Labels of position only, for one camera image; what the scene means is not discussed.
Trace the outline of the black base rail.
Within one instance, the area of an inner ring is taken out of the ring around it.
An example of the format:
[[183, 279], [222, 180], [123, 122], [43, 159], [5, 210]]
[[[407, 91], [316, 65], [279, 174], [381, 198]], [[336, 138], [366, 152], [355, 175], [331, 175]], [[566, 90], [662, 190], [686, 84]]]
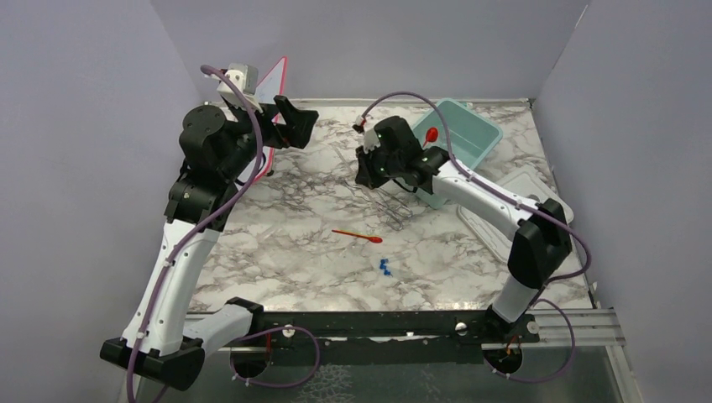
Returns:
[[234, 340], [224, 352], [236, 363], [275, 366], [307, 366], [315, 361], [336, 365], [482, 364], [484, 348], [475, 340], [479, 333], [468, 326], [479, 318], [487, 321], [494, 335], [506, 335], [520, 321], [502, 325], [494, 315], [478, 310], [271, 311], [259, 318], [259, 330], [288, 327], [295, 334], [279, 331], [254, 341]]

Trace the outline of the red pipette in bin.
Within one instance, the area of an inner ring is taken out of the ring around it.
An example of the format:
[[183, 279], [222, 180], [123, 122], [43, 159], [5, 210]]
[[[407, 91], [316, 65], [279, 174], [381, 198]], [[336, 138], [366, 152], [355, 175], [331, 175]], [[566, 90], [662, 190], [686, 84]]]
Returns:
[[435, 144], [439, 137], [439, 130], [436, 127], [430, 127], [426, 132], [422, 142], [422, 148], [425, 149], [431, 144]]

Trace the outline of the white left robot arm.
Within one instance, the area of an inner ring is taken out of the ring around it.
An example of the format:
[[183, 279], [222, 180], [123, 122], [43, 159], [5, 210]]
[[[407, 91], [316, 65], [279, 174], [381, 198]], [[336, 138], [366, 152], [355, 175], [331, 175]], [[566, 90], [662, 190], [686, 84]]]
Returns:
[[184, 160], [170, 189], [154, 271], [123, 334], [102, 345], [103, 360], [183, 391], [218, 349], [235, 339], [250, 345], [263, 337], [264, 308], [239, 297], [193, 324], [186, 314], [233, 198], [247, 187], [264, 147], [305, 148], [318, 117], [281, 95], [253, 113], [202, 105], [185, 115], [179, 137]]

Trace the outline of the aluminium frame rail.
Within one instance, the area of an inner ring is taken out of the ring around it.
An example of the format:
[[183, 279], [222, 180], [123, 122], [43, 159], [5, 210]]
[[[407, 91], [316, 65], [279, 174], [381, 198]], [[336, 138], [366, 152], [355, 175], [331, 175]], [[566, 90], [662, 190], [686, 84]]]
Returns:
[[468, 323], [479, 333], [475, 340], [484, 349], [504, 348], [514, 334], [513, 342], [522, 348], [623, 347], [626, 337], [612, 309], [565, 309], [562, 313], [550, 309], [530, 310], [506, 335], [494, 335], [485, 319]]

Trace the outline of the teal plastic bin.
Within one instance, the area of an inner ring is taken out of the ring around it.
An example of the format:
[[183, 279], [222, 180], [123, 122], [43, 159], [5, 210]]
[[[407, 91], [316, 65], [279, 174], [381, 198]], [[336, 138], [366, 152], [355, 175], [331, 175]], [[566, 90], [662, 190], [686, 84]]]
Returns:
[[[474, 170], [500, 142], [503, 137], [502, 129], [453, 99], [442, 99], [436, 106], [448, 123], [455, 156], [462, 165]], [[438, 131], [438, 137], [427, 146], [446, 149], [445, 130], [435, 111], [422, 115], [412, 126], [412, 131], [421, 144], [425, 145], [427, 130], [431, 128]]]

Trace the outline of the clear glass stirring rod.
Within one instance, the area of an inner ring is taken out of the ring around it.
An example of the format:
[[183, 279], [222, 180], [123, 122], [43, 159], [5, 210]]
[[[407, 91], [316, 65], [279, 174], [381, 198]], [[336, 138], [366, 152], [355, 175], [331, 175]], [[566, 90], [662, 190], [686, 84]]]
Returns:
[[342, 170], [350, 181], [355, 181], [357, 170], [354, 168], [353, 160], [349, 160], [338, 147], [332, 148], [338, 158], [338, 168]]

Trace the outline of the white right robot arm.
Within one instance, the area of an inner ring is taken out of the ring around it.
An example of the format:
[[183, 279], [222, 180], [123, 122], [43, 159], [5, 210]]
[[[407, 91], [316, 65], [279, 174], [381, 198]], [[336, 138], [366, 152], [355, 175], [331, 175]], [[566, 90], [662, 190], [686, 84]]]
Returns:
[[520, 317], [572, 252], [562, 205], [519, 196], [465, 168], [447, 149], [422, 147], [399, 116], [358, 131], [363, 135], [356, 149], [358, 185], [376, 189], [402, 180], [457, 203], [510, 240], [510, 276], [489, 308], [493, 313], [484, 319], [484, 330], [497, 342], [514, 335]]

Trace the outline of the red pipette on table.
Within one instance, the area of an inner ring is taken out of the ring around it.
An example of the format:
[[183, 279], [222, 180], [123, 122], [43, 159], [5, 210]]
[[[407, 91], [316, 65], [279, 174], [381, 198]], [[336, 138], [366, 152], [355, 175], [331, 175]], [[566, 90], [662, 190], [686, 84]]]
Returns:
[[332, 233], [347, 235], [347, 236], [351, 236], [351, 237], [354, 237], [354, 238], [365, 239], [365, 240], [367, 240], [367, 241], [369, 241], [369, 242], [371, 242], [371, 243], [382, 243], [382, 242], [383, 242], [383, 239], [382, 239], [381, 237], [378, 237], [378, 236], [365, 235], [365, 234], [354, 233], [354, 232], [343, 231], [343, 230], [337, 230], [337, 229], [333, 229], [333, 230], [332, 230]]

